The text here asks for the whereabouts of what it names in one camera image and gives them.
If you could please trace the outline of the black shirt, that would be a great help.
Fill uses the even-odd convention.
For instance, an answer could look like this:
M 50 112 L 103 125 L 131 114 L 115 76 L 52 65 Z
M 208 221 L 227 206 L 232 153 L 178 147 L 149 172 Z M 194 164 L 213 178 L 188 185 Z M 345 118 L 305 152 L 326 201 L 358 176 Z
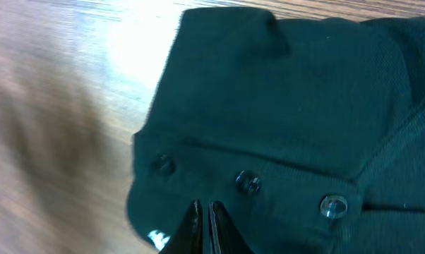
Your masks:
M 148 242 L 197 200 L 255 253 L 425 253 L 425 17 L 187 10 L 133 151 Z

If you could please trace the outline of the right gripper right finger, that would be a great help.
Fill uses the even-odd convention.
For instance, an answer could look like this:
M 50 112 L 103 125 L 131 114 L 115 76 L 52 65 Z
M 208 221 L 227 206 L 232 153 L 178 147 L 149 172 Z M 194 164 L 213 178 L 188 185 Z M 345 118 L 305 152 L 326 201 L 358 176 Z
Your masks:
M 221 202 L 215 201 L 209 204 L 208 220 L 211 253 L 254 254 Z

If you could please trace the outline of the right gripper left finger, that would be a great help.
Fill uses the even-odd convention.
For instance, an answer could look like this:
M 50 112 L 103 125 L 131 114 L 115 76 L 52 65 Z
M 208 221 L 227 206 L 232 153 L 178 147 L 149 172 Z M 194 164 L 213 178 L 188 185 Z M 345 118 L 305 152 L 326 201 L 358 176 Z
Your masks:
M 203 253 L 203 208 L 199 200 L 188 207 L 177 231 L 159 254 Z

